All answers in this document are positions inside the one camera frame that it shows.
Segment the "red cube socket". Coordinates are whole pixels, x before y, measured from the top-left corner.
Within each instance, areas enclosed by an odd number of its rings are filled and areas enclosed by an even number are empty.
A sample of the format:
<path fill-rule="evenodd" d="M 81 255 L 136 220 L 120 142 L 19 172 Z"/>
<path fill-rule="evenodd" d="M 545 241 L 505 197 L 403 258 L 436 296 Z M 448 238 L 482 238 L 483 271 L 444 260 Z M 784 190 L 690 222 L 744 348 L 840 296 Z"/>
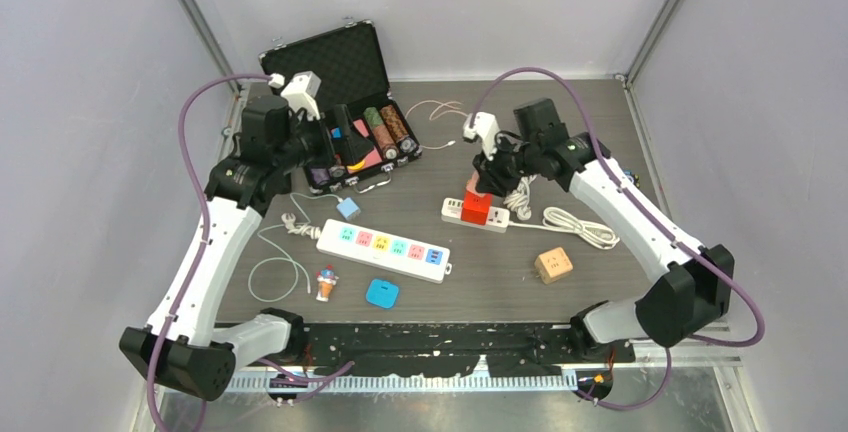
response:
<path fill-rule="evenodd" d="M 478 194 L 467 190 L 460 209 L 460 220 L 473 225 L 485 225 L 488 221 L 492 198 L 491 194 Z"/>

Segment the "light blue charger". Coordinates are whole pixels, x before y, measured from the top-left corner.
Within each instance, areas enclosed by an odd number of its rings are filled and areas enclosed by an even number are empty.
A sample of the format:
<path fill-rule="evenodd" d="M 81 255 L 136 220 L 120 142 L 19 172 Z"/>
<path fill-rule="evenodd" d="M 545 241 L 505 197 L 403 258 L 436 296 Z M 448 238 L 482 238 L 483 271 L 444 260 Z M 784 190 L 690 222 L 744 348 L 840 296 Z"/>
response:
<path fill-rule="evenodd" d="M 336 209 L 346 221 L 353 221 L 361 214 L 361 208 L 351 197 L 340 199 Z"/>

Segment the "beige cube socket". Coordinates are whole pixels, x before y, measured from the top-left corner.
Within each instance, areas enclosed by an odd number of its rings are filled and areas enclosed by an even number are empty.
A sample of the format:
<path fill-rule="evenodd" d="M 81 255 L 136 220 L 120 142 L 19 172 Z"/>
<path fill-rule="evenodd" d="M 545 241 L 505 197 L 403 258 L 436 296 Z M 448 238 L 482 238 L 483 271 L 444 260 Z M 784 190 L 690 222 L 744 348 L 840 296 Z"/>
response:
<path fill-rule="evenodd" d="M 534 269 L 541 281 L 549 285 L 566 276 L 574 266 L 562 247 L 557 247 L 539 254 L 534 261 Z"/>

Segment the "blue square case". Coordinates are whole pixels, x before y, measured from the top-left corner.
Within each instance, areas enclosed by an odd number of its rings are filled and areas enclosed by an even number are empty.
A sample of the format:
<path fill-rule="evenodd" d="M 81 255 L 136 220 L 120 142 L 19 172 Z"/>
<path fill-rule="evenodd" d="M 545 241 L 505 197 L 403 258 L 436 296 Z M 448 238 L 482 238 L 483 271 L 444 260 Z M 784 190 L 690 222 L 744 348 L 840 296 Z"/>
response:
<path fill-rule="evenodd" d="M 373 279 L 365 293 L 367 303 L 381 309 L 392 309 L 399 297 L 399 287 L 387 280 Z"/>

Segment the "pink USB charger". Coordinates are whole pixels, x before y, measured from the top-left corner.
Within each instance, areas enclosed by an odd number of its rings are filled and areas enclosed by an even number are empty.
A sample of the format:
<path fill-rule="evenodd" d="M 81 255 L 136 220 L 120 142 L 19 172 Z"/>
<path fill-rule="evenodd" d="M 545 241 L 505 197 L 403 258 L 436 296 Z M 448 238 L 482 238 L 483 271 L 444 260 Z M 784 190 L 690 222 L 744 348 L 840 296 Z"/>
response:
<path fill-rule="evenodd" d="M 468 192 L 476 194 L 477 193 L 476 185 L 477 185 L 478 181 L 479 181 L 479 175 L 476 172 L 474 172 L 471 175 L 471 177 L 468 179 L 465 189 Z"/>

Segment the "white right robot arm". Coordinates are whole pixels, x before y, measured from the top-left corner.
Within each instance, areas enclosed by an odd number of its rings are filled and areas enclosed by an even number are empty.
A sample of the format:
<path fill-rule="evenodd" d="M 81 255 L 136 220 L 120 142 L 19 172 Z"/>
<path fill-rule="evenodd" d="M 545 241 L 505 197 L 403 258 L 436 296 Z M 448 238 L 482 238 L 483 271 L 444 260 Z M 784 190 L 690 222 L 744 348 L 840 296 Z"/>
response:
<path fill-rule="evenodd" d="M 680 230 L 626 177 L 609 150 L 588 133 L 572 135 L 548 98 L 514 111 L 520 132 L 502 130 L 494 115 L 478 112 L 463 138 L 479 142 L 473 159 L 477 191 L 505 197 L 522 178 L 556 182 L 587 205 L 630 250 L 650 282 L 641 297 L 603 301 L 571 318 L 571 349 L 596 362 L 612 342 L 648 338 L 670 348 L 724 316 L 734 258 Z"/>

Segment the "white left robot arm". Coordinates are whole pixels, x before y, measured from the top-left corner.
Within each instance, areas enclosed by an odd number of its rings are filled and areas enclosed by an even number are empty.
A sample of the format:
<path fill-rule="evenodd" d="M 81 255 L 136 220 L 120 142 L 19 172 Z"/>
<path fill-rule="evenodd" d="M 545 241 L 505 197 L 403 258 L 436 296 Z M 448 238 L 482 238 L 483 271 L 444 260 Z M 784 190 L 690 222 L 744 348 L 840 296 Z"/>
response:
<path fill-rule="evenodd" d="M 298 364 L 307 350 L 301 316 L 265 308 L 253 319 L 215 330 L 224 292 L 249 239 L 285 178 L 307 166 L 331 166 L 337 158 L 360 161 L 351 149 L 363 137 L 351 130 L 347 108 L 321 109 L 306 92 L 261 96 L 242 111 L 236 149 L 202 186 L 199 225 L 165 297 L 142 327 L 128 327 L 119 349 L 150 384 L 204 401 L 225 391 L 239 369 L 272 356 Z"/>

